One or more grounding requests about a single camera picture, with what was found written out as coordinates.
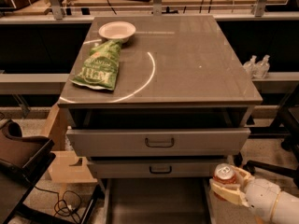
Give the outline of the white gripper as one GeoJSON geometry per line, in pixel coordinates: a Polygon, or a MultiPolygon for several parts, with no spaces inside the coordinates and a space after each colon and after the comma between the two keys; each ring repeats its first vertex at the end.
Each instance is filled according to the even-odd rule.
{"type": "Polygon", "coordinates": [[[210,179],[209,184],[214,193],[225,201],[249,207],[250,212],[258,217],[271,217],[271,213],[278,195],[279,185],[266,179],[255,177],[248,171],[233,167],[238,184],[222,184],[210,179]]]}

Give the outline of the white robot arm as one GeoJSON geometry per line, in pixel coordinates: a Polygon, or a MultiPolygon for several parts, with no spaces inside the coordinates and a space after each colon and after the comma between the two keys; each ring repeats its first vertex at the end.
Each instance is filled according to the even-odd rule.
{"type": "Polygon", "coordinates": [[[299,198],[279,185],[228,163],[218,164],[209,180],[221,200],[247,207],[263,221],[274,224],[299,224],[299,198]]]}

